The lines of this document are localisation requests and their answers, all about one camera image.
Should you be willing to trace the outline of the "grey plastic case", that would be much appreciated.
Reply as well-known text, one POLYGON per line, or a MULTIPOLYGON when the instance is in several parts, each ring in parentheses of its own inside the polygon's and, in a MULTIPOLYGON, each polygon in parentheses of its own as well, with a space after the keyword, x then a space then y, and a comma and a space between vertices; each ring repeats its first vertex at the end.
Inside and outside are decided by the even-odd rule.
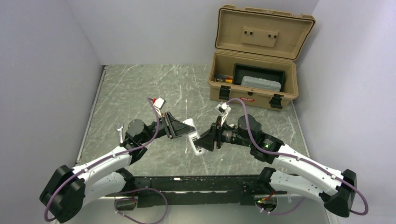
POLYGON ((245 76, 242 79, 241 86, 247 86, 269 91, 280 91, 282 85, 277 81, 271 81, 263 78, 245 76))

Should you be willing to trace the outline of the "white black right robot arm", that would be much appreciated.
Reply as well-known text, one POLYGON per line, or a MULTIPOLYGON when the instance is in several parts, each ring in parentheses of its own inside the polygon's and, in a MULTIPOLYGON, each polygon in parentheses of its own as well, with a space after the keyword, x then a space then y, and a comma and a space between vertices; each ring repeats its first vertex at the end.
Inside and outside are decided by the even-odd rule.
POLYGON ((203 134, 193 137, 192 145, 206 151, 219 149, 223 144, 250 148, 257 160, 286 168, 288 175, 265 167, 257 187, 260 192, 287 191, 317 200, 331 213, 349 217, 357 190, 357 175, 346 169, 336 170, 300 154, 282 140, 266 134, 256 119, 248 115, 239 117, 236 126, 230 126, 222 116, 203 134))

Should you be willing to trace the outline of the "white remote control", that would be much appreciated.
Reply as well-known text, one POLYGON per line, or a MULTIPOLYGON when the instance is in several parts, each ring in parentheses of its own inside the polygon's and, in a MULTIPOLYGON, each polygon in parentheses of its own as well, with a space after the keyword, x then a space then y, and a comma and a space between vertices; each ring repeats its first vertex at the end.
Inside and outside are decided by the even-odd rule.
MULTIPOLYGON (((190 126, 193 126, 194 128, 196 128, 193 119, 186 119, 186 120, 184 120, 183 122, 186 123, 187 125, 190 125, 190 126)), ((196 128, 196 131, 187 134, 187 139, 188 139, 188 141, 189 141, 189 143, 190 143, 190 145, 191 145, 191 148, 192 148, 192 150, 193 150, 193 152, 194 152, 194 154, 195 154, 196 156, 202 156, 202 155, 205 154, 206 151, 207 151, 207 150, 205 150, 205 149, 203 149, 203 148, 201 148, 201 147, 200 147, 200 153, 197 153, 197 152, 195 151, 195 148, 194 148, 194 145, 193 145, 193 142, 192 142, 192 141, 193 141, 193 140, 197 140, 197 139, 199 139, 199 138, 200 138, 200 135, 199 135, 199 133, 197 132, 197 128, 196 128)))

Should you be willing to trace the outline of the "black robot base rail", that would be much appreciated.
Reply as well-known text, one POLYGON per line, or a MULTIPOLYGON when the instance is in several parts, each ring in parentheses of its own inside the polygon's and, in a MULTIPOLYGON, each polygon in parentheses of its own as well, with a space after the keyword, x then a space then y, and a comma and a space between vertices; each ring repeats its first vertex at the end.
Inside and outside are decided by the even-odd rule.
POLYGON ((258 175, 135 176, 117 193, 137 198, 139 208, 164 205, 239 204, 254 205, 255 200, 274 191, 258 175))

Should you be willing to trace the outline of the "screwdrivers in toolbox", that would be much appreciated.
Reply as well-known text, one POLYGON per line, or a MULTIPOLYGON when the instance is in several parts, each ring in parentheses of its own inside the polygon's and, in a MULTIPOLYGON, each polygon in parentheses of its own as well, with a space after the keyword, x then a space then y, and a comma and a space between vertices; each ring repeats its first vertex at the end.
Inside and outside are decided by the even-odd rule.
POLYGON ((233 83, 233 78, 230 76, 222 75, 222 74, 215 74, 214 75, 214 80, 216 82, 224 82, 224 83, 233 83))

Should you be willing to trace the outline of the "silver wrench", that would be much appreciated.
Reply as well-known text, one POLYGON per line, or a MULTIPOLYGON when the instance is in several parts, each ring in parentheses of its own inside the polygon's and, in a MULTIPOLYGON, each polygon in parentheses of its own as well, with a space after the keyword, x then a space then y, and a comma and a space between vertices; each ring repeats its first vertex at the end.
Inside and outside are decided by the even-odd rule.
POLYGON ((120 144, 123 143, 123 127, 124 127, 124 125, 122 122, 120 122, 118 125, 117 124, 114 125, 114 129, 116 130, 116 132, 118 134, 118 140, 119 140, 120 144))

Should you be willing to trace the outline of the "tan plastic toolbox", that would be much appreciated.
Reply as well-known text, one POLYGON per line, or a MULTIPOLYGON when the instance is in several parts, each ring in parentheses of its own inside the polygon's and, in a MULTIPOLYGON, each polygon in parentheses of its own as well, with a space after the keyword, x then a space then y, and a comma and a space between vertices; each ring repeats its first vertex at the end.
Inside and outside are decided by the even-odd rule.
POLYGON ((216 51, 208 77, 211 100, 243 100, 247 105, 280 111, 299 95, 298 59, 316 20, 308 14, 224 5, 219 9, 216 51), (285 71, 283 91, 216 82, 215 74, 233 77, 236 63, 285 71))

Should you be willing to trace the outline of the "black toolbox tray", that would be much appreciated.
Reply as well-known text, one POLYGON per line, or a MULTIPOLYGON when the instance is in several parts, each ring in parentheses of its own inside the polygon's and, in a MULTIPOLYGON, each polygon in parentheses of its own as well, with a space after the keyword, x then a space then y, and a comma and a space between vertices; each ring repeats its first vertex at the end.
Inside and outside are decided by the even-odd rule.
POLYGON ((234 65, 232 84, 241 85, 242 79, 245 76, 277 81, 282 85, 280 91, 283 91, 284 82, 285 82, 285 71, 283 70, 267 69, 257 66, 236 63, 234 65))

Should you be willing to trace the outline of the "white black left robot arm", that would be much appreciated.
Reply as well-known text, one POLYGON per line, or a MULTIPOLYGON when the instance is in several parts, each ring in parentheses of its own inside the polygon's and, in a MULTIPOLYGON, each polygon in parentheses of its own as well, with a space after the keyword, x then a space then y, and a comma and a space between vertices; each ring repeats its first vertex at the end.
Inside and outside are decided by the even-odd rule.
POLYGON ((126 168, 146 153, 146 145, 154 139, 166 136, 170 139, 196 134, 193 119, 179 121, 165 112, 151 125, 135 119, 128 124, 125 137, 119 146, 109 153, 83 165, 70 168, 58 167, 45 186, 39 199, 48 214, 61 223, 72 219, 85 205, 103 196, 120 193, 130 195, 140 184, 126 168))

